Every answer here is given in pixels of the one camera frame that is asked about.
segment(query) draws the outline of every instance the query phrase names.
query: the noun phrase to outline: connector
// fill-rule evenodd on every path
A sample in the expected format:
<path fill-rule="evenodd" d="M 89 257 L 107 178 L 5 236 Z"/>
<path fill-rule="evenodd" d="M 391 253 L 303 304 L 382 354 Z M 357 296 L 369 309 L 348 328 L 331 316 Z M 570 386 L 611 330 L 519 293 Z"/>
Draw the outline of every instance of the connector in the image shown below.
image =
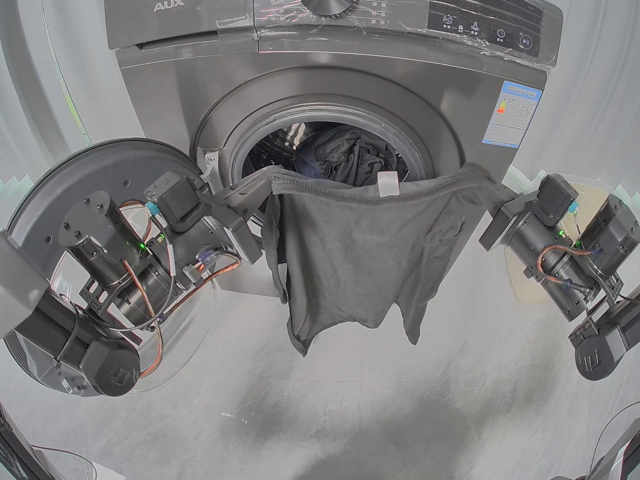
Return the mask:
<path fill-rule="evenodd" d="M 147 203 L 145 203 L 145 213 L 151 217 L 155 217 L 160 213 L 160 208 L 158 208 L 155 203 L 147 201 Z"/>
<path fill-rule="evenodd" d="M 578 203 L 576 203 L 576 201 L 572 202 L 569 205 L 569 209 L 567 210 L 567 212 L 571 213 L 571 215 L 573 215 L 574 217 L 578 215 L 579 211 L 580 211 L 580 206 L 578 206 Z"/>

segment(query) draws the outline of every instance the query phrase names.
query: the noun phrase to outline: plastic wrap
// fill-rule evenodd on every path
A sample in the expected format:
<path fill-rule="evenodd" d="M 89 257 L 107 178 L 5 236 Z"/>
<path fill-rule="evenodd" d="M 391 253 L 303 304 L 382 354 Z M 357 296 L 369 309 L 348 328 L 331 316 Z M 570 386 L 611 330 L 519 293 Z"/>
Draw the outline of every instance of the plastic wrap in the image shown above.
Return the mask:
<path fill-rule="evenodd" d="M 318 16 L 300 0 L 254 0 L 254 9 L 259 39 L 330 40 L 335 28 L 391 40 L 393 33 L 430 36 L 545 71 L 556 65 L 563 20 L 544 0 L 355 0 L 334 16 Z"/>

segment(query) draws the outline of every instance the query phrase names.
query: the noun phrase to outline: black cable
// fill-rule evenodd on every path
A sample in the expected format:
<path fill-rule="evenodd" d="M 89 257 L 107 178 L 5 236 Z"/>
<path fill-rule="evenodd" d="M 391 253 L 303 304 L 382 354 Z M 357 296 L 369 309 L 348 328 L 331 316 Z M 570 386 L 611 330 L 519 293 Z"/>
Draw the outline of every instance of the black cable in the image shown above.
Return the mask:
<path fill-rule="evenodd" d="M 633 402 L 633 404 L 629 404 L 626 407 L 623 407 L 622 409 L 620 409 L 618 412 L 616 412 L 613 417 L 608 421 L 608 423 L 606 425 L 604 425 L 604 428 L 602 429 L 602 432 L 600 432 L 600 437 L 598 437 L 598 440 L 596 441 L 596 448 L 593 449 L 593 456 L 591 457 L 591 464 L 589 466 L 589 473 L 591 473 L 591 469 L 593 468 L 593 460 L 596 458 L 596 451 L 598 450 L 598 444 L 600 444 L 600 439 L 602 439 L 602 435 L 604 434 L 604 431 L 607 429 L 607 427 L 609 426 L 609 424 L 615 419 L 615 417 L 620 414 L 620 412 L 626 411 L 627 409 L 629 409 L 629 407 L 633 407 L 634 405 L 638 405 L 640 404 L 640 400 L 638 400 L 637 402 Z"/>
<path fill-rule="evenodd" d="M 85 462 L 88 462 L 89 464 L 91 464 L 91 467 L 93 468 L 93 478 L 94 478 L 94 480 L 97 480 L 97 478 L 98 478 L 98 470 L 93 465 L 93 462 L 91 462 L 91 460 L 87 459 L 87 457 L 82 457 L 82 455 L 80 455 L 78 453 L 69 452 L 69 450 L 60 450 L 59 448 L 48 448 L 46 446 L 37 446 L 35 444 L 32 444 L 31 448 L 37 448 L 39 450 L 49 450 L 49 451 L 52 451 L 52 452 L 68 453 L 69 455 L 74 455 L 74 456 L 84 460 Z"/>
<path fill-rule="evenodd" d="M 629 302 L 640 302 L 640 299 L 632 299 L 631 297 L 625 297 L 624 295 L 618 295 L 620 299 L 628 300 Z"/>
<path fill-rule="evenodd" d="M 71 334 L 69 335 L 69 338 L 65 343 L 65 346 L 62 347 L 62 350 L 60 350 L 60 354 L 58 354 L 58 356 L 56 357 L 56 364 L 58 365 L 58 367 L 60 367 L 60 362 L 62 360 L 62 357 L 65 356 L 71 343 L 73 343 L 73 340 L 76 339 L 76 336 L 78 334 L 78 329 L 80 328 L 80 311 L 78 311 L 75 304 L 71 304 L 71 306 L 73 306 L 73 309 L 76 312 L 76 323 L 74 324 L 74 329 L 73 331 L 71 331 Z"/>

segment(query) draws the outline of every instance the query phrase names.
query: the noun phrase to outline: metal panel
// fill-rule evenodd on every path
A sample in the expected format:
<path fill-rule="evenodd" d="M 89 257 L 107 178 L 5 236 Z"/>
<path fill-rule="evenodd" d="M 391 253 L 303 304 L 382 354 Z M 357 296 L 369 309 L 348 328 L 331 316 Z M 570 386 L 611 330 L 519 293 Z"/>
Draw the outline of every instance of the metal panel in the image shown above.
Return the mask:
<path fill-rule="evenodd" d="M 0 231 L 0 339 L 31 315 L 49 286 L 10 240 Z"/>
<path fill-rule="evenodd" d="M 253 0 L 104 0 L 109 48 L 253 27 Z"/>

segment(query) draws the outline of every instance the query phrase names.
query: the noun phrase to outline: aux logo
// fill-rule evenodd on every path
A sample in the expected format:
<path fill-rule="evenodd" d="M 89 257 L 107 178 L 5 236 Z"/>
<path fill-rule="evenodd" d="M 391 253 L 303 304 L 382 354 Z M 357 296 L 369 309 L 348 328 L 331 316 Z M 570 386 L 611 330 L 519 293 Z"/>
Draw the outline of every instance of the aux logo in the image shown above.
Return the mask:
<path fill-rule="evenodd" d="M 178 7 L 178 5 L 184 5 L 184 2 L 182 0 L 171 0 L 171 2 L 169 2 L 169 0 L 165 0 L 164 2 L 158 2 L 154 12 L 159 9 L 171 9 L 171 7 Z"/>

